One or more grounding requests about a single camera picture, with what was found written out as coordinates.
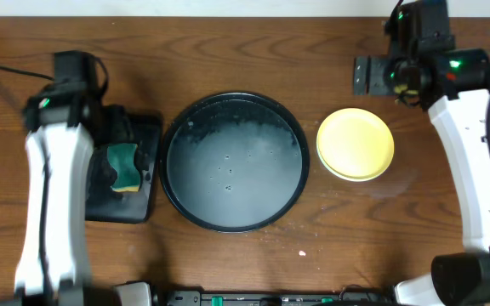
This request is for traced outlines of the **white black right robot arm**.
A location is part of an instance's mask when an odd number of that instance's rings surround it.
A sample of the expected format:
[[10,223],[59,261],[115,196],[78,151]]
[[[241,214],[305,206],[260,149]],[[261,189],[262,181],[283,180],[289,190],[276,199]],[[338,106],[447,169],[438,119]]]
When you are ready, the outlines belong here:
[[459,199],[464,251],[394,288],[407,305],[490,303],[490,59],[483,49],[415,57],[359,56],[354,93],[419,97],[446,152]]

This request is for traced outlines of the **yellow plate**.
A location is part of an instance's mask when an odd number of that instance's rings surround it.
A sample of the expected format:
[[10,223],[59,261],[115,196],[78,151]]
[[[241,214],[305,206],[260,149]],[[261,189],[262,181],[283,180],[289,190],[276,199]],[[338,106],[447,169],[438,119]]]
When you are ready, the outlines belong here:
[[351,182],[376,179],[390,166],[395,143],[386,123],[359,108],[337,110],[322,121],[316,151],[333,175]]

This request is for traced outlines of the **green scouring pad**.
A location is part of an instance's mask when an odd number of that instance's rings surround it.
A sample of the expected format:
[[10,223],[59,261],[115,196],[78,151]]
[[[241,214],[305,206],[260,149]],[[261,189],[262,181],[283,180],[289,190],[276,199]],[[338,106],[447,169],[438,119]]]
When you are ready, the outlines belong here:
[[107,147],[107,161],[117,176],[111,189],[115,192],[138,192],[141,175],[134,164],[137,144],[121,143]]

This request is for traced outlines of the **pale green plate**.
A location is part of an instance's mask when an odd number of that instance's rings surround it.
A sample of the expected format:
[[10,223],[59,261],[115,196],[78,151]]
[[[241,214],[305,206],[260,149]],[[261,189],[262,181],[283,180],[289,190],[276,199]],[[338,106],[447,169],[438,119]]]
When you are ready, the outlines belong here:
[[380,169],[377,172],[370,173],[369,175],[365,175],[365,176],[361,176],[361,177],[352,177],[352,176],[348,176],[348,175],[344,175],[344,174],[338,173],[337,171],[333,170],[325,162],[325,160],[321,156],[319,156],[319,160],[320,160],[321,164],[323,165],[323,167],[326,170],[328,170],[332,175],[334,175],[335,177],[337,177],[339,179],[343,179],[345,181],[350,181],[350,182],[367,182],[367,181],[371,181],[371,180],[374,180],[374,179],[378,178],[382,174],[384,174],[385,171],[387,170],[387,167],[386,167],[385,169]]

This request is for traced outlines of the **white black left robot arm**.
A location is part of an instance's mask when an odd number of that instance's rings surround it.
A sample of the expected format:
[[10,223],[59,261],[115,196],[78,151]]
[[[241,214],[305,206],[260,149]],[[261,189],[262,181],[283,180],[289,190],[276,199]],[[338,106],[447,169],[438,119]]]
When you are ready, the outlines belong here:
[[85,235],[88,164],[94,141],[83,94],[31,99],[26,108],[29,197],[26,236],[7,305],[148,305],[145,283],[91,281]]

